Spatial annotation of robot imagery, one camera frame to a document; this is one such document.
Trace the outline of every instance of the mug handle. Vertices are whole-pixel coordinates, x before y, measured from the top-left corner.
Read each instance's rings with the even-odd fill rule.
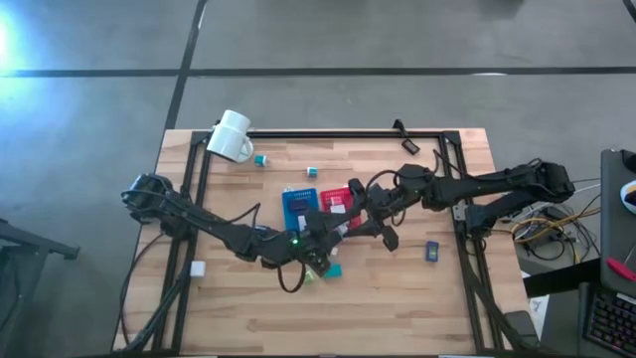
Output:
[[[248,160],[254,152],[254,145],[249,140],[248,136],[242,140],[242,148],[240,149],[240,155],[238,156],[237,162],[243,163]]]

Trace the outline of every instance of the small black object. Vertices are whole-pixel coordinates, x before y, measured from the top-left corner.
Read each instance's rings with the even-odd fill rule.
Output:
[[[596,286],[590,295],[583,338],[626,357],[636,358],[636,304],[633,299]]]
[[[394,121],[393,129],[399,130],[399,135],[401,135],[402,138],[405,138],[405,140],[401,143],[401,146],[404,147],[410,155],[415,155],[419,151],[419,147],[408,138],[408,133],[400,119],[396,119],[396,121]]]

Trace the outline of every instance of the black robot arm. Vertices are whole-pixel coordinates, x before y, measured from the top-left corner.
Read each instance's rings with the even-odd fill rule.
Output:
[[[359,180],[349,182],[354,202],[365,209],[368,220],[346,236],[382,235],[387,249],[393,251],[398,247],[398,235],[385,226],[384,220],[416,203],[433,211],[452,208],[455,217],[465,221],[468,235],[487,235],[503,216],[538,201],[561,203],[574,193],[565,168],[541,160],[461,179],[437,177],[427,168],[413,164],[405,164],[393,173],[393,189],[374,184],[366,191]],[[487,205],[460,205],[465,199],[505,192],[508,194]]]

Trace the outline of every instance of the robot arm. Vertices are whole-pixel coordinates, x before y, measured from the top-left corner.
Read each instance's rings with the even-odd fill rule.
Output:
[[[440,211],[467,198],[511,192],[491,204],[465,208],[467,230],[477,235],[488,233],[504,215],[536,201],[560,203],[574,192],[564,167],[541,161],[463,179],[437,177],[428,168],[413,164],[393,173],[397,185],[392,189],[375,184],[367,191],[360,180],[350,180],[352,209],[345,214],[310,211],[305,216],[307,228],[300,233],[235,224],[192,204],[173,190],[168,179],[154,174],[140,175],[122,199],[135,220],[159,219],[162,231],[173,238],[183,237],[194,226],[221,240],[241,260],[261,258],[268,269],[298,260],[323,275],[329,269],[331,249],[342,241],[343,233],[336,228],[362,211],[367,213],[367,221],[344,236],[382,235],[387,249],[393,251],[398,247],[398,235],[384,220],[418,202],[424,209]]]

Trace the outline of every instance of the white mug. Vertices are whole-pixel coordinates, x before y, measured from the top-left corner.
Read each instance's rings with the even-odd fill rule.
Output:
[[[227,109],[221,122],[212,127],[208,150],[232,162],[244,162],[254,152],[247,137],[251,121],[246,116]]]

